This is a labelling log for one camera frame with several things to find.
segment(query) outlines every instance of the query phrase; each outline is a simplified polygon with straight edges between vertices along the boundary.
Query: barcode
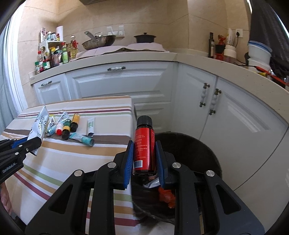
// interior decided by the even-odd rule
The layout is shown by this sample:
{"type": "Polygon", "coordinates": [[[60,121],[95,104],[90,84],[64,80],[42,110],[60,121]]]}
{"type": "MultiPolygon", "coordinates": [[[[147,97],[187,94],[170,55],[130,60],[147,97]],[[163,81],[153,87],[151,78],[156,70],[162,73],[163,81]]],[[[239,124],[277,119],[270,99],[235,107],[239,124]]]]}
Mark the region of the barcode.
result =
{"type": "Polygon", "coordinates": [[[142,167],[142,160],[134,162],[134,168],[142,167]]]}

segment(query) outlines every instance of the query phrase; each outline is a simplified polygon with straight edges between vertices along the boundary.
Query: paper towel roll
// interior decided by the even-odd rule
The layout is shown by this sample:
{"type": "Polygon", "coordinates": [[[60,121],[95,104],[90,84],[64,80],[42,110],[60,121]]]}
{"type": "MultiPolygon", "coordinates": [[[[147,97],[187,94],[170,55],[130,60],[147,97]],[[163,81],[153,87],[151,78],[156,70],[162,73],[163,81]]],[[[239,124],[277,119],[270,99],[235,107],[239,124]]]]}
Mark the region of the paper towel roll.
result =
{"type": "Polygon", "coordinates": [[[63,41],[63,25],[56,28],[56,34],[59,34],[60,41],[63,41]]]}

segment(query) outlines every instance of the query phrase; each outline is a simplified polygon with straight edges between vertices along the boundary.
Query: red bottle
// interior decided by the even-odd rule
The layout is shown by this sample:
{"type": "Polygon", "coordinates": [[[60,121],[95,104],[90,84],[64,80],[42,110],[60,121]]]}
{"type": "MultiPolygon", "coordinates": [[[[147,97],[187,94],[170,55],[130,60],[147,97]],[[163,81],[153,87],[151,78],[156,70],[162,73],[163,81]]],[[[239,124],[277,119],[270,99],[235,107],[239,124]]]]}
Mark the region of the red bottle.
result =
{"type": "Polygon", "coordinates": [[[140,116],[137,120],[133,174],[146,177],[156,174],[155,132],[149,116],[140,116]]]}

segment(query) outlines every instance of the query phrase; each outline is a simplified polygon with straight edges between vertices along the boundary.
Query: trash can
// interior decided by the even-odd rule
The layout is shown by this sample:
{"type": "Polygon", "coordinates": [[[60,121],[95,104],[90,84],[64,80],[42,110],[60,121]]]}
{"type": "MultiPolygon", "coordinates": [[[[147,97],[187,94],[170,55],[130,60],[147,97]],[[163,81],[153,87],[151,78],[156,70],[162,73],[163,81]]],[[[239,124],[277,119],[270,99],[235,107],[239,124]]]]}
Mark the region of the trash can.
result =
{"type": "MultiPolygon", "coordinates": [[[[155,135],[155,140],[161,141],[165,152],[172,153],[177,162],[186,165],[193,171],[204,173],[214,171],[222,177],[220,164],[215,154],[201,141],[188,135],[166,132],[155,135]]],[[[132,176],[131,194],[136,213],[144,213],[158,221],[174,224],[175,209],[159,201],[158,187],[144,188],[148,178],[132,176]]]]}

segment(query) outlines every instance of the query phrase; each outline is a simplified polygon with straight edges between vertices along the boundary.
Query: striped tablecloth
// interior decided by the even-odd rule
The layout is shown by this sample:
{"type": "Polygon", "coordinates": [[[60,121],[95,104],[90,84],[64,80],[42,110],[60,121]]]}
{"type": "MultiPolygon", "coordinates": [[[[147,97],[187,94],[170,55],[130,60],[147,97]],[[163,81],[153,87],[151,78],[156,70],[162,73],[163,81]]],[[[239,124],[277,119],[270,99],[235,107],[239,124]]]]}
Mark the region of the striped tablecloth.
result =
{"type": "MultiPolygon", "coordinates": [[[[43,106],[27,109],[4,130],[0,139],[20,139],[28,136],[31,126],[43,106]]],[[[58,187],[77,169],[97,170],[114,156],[125,151],[136,126],[134,106],[128,96],[88,98],[46,105],[50,114],[60,117],[67,111],[70,117],[80,113],[77,133],[86,134],[87,119],[95,118],[95,144],[86,146],[74,140],[63,141],[55,134],[44,138],[38,156],[27,154],[24,168],[11,176],[6,185],[14,212],[28,224],[58,187]]],[[[90,197],[86,233],[90,218],[90,197]]],[[[139,218],[134,215],[130,185],[114,192],[114,212],[117,234],[136,232],[139,218]]]]}

